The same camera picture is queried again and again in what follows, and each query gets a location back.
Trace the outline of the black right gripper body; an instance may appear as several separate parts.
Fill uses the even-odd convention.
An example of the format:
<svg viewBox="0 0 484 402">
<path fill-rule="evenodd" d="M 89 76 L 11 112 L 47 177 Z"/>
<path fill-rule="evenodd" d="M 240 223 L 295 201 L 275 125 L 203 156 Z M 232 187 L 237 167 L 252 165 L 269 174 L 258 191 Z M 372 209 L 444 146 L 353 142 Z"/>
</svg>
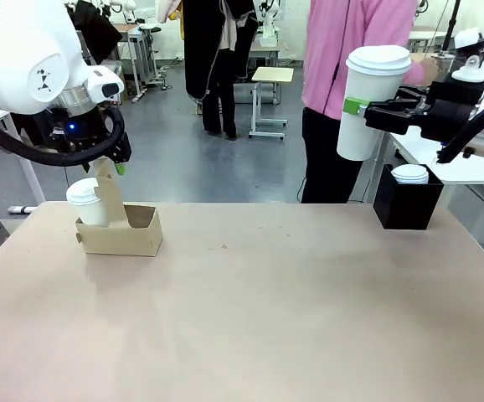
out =
<svg viewBox="0 0 484 402">
<path fill-rule="evenodd" d="M 449 142 L 469 121 L 484 94 L 484 80 L 478 83 L 454 78 L 434 80 L 425 99 L 429 106 L 420 123 L 420 136 L 435 142 Z"/>
</svg>

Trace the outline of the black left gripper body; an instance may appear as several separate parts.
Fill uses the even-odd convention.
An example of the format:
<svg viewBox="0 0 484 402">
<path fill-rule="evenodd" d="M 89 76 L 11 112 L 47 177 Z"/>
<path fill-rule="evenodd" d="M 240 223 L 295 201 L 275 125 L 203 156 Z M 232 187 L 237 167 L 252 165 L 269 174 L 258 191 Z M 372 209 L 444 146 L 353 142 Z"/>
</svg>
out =
<svg viewBox="0 0 484 402">
<path fill-rule="evenodd" d="M 95 106 L 82 115 L 71 116 L 67 110 L 49 109 L 55 126 L 63 131 L 72 153 L 92 153 L 95 158 L 108 157 L 112 162 L 128 162 L 131 144 L 124 117 L 117 106 Z"/>
</svg>

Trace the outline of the person's left hand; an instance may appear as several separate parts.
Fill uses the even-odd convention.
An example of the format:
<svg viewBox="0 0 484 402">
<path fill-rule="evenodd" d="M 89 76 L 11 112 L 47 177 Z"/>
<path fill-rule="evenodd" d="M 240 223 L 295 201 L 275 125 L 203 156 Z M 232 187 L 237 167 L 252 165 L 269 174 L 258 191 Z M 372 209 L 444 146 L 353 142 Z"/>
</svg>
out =
<svg viewBox="0 0 484 402">
<path fill-rule="evenodd" d="M 433 58 L 423 58 L 419 62 L 419 65 L 421 66 L 423 71 L 423 78 L 421 84 L 423 86 L 428 86 L 439 74 L 439 67 L 437 61 Z"/>
</svg>

